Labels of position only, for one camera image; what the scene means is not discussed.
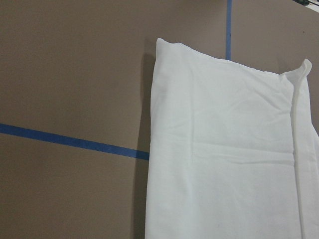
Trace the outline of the white long-sleeve printed shirt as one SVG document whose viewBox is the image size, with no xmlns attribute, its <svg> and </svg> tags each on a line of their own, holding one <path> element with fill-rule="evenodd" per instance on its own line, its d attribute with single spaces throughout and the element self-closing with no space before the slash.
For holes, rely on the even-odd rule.
<svg viewBox="0 0 319 239">
<path fill-rule="evenodd" d="M 276 74 L 157 40 L 146 238 L 318 238 L 311 68 Z"/>
</svg>

